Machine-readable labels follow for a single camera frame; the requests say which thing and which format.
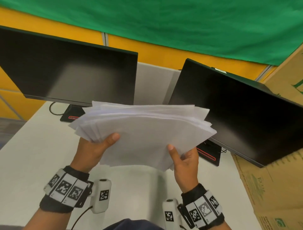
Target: monitor stand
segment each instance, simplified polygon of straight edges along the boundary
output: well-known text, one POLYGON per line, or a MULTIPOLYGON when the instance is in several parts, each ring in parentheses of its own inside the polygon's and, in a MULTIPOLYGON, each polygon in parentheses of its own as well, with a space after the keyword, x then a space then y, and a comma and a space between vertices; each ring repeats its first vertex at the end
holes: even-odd
POLYGON ((199 156, 215 166, 219 166, 221 150, 221 146, 210 140, 206 140, 197 146, 199 156))
POLYGON ((60 121, 73 122, 74 120, 85 114, 85 112, 82 109, 83 107, 86 106, 69 105, 65 110, 64 114, 62 115, 62 117, 60 118, 60 121))

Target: qr code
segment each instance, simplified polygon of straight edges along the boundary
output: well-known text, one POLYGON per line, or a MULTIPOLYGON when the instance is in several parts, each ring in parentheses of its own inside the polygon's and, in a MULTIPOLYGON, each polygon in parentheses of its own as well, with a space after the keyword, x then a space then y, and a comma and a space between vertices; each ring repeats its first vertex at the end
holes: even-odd
POLYGON ((200 205, 198 208, 204 217, 206 217, 208 214, 212 212, 212 210, 210 209, 210 207, 206 202, 200 205))
POLYGON ((48 183, 49 186, 53 187, 55 183, 57 183, 57 181, 59 180, 60 176, 58 176, 57 174, 55 174, 53 176, 53 178, 50 180, 50 182, 48 183))
POLYGON ((164 211, 166 221, 174 222, 174 217, 172 215, 172 211, 164 211))
POLYGON ((189 211, 189 214, 193 220, 193 222, 197 222, 198 220, 201 220, 202 218, 200 217, 198 210, 197 209, 193 209, 191 211, 189 211))
POLYGON ((65 180, 62 180, 58 187, 56 188, 56 192, 65 195, 67 191, 71 188, 72 184, 68 183, 65 180))
POLYGON ((108 199, 108 192, 109 190, 103 190, 100 192, 100 198, 99 200, 100 201, 104 201, 104 200, 107 200, 108 199))
POLYGON ((219 206, 218 201, 214 198, 214 196, 211 196, 209 198, 209 201, 211 202, 211 204, 214 206, 214 208, 217 208, 219 206))
POLYGON ((78 188, 77 186, 74 186, 67 197, 77 201, 80 198, 82 192, 83 192, 82 188, 78 188))

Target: black cable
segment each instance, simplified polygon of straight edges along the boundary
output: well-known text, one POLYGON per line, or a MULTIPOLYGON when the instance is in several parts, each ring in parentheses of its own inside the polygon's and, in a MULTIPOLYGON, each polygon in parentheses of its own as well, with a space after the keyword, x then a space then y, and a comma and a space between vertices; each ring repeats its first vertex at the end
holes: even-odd
POLYGON ((184 230, 187 230, 186 228, 184 228, 182 225, 180 225, 180 228, 184 229, 184 230))
POLYGON ((74 225, 73 225, 73 227, 72 227, 72 229, 71 230, 73 230, 74 229, 74 227, 75 227, 75 225, 76 225, 76 223, 78 222, 78 220, 81 218, 81 216, 83 216, 84 215, 84 213, 86 213, 88 210, 90 210, 91 208, 92 208, 93 206, 90 206, 88 209, 86 209, 79 217, 78 217, 78 219, 76 220, 76 222, 74 223, 74 225))
POLYGON ((63 115, 63 114, 56 114, 56 113, 53 113, 53 112, 51 111, 51 108, 52 108, 53 104, 55 104, 55 102, 51 103, 51 105, 49 106, 49 111, 51 112, 51 114, 53 114, 53 115, 58 115, 58 116, 63 115))

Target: person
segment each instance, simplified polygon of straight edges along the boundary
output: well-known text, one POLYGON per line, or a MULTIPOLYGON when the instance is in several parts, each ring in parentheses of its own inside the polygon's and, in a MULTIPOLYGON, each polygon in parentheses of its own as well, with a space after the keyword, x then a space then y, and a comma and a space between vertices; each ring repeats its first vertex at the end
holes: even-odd
MULTIPOLYGON (((113 133, 109 135, 102 143, 92 143, 83 138, 80 138, 77 152, 72 160, 71 164, 64 168, 68 173, 77 172, 79 175, 87 174, 95 167, 100 161, 102 155, 107 148, 115 144, 120 138, 118 133, 113 133)), ((181 159, 176 148, 172 145, 168 145, 168 152, 174 162, 174 172, 175 179, 178 183, 181 191, 184 205, 192 202, 205 193, 204 187, 198 182, 198 153, 197 149, 194 148, 188 151, 184 157, 181 159)), ((40 208, 33 215, 24 230, 64 230, 67 227, 68 221, 70 219, 72 208, 67 205, 61 204, 60 202, 45 196, 41 203, 40 208), (47 204, 52 204, 52 206, 66 206, 58 212, 54 211, 52 208, 48 208, 47 204)), ((142 221, 131 221, 130 219, 122 220, 112 226, 106 228, 106 230, 160 230, 162 228, 150 223, 147 220, 142 221)), ((231 230, 231 228, 224 221, 224 216, 221 222, 213 224, 211 230, 231 230)))

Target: stack of paper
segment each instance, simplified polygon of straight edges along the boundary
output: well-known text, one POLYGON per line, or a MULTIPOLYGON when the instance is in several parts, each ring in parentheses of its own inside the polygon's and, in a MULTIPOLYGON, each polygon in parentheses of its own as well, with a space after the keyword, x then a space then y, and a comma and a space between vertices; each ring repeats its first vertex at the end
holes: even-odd
POLYGON ((209 109, 194 105, 129 106, 92 102, 85 115, 69 126, 84 139, 102 142, 111 133, 119 141, 103 155, 100 164, 148 165, 165 171, 173 165, 166 146, 181 155, 216 134, 204 121, 209 109))

